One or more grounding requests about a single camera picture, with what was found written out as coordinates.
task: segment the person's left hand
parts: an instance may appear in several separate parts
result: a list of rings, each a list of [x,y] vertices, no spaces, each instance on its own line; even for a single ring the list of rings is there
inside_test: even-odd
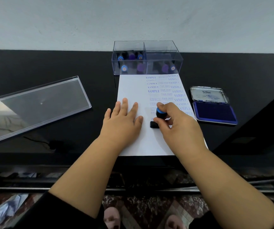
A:
[[[127,98],[123,98],[122,105],[120,101],[116,102],[112,114],[110,114],[111,109],[108,108],[99,136],[103,142],[116,146],[119,154],[138,138],[143,122],[143,116],[138,116],[135,120],[138,110],[137,102],[134,103],[130,112],[127,112],[127,108]]]

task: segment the person's left arm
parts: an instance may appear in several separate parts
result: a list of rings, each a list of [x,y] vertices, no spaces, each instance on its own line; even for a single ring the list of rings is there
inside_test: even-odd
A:
[[[135,120],[138,103],[134,103],[130,112],[127,112],[127,108],[127,99],[124,98],[122,105],[116,102],[112,112],[107,109],[100,136],[15,228],[31,225],[72,226],[77,223],[87,224],[88,227],[97,225],[95,218],[114,163],[121,151],[137,139],[141,130],[143,117]]]

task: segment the person's right arm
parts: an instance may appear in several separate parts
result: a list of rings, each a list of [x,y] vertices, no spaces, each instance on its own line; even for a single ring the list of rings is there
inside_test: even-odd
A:
[[[207,149],[197,121],[173,103],[158,103],[157,107],[171,117],[169,121],[154,118],[164,140],[195,181],[220,226],[273,228],[274,203]]]

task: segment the hand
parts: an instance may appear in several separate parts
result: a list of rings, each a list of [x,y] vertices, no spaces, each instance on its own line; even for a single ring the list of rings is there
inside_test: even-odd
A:
[[[143,122],[142,116],[138,116],[135,120],[138,110],[137,102],[134,103],[129,113],[127,113],[127,108],[127,98],[123,98],[122,106],[120,101],[116,102],[112,114],[110,114],[111,109],[108,108],[99,136],[104,142],[116,146],[119,154],[138,138]]]
[[[155,117],[163,138],[172,152],[180,159],[182,155],[207,149],[199,124],[185,114],[174,103],[157,103],[157,107],[168,113],[169,120]]]

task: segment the pink slipper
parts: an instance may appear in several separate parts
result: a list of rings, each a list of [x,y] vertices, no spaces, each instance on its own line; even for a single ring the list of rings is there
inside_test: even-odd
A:
[[[170,215],[166,220],[164,229],[187,229],[184,223],[176,215]]]
[[[109,207],[104,211],[104,222],[108,229],[120,229],[120,214],[114,207]]]

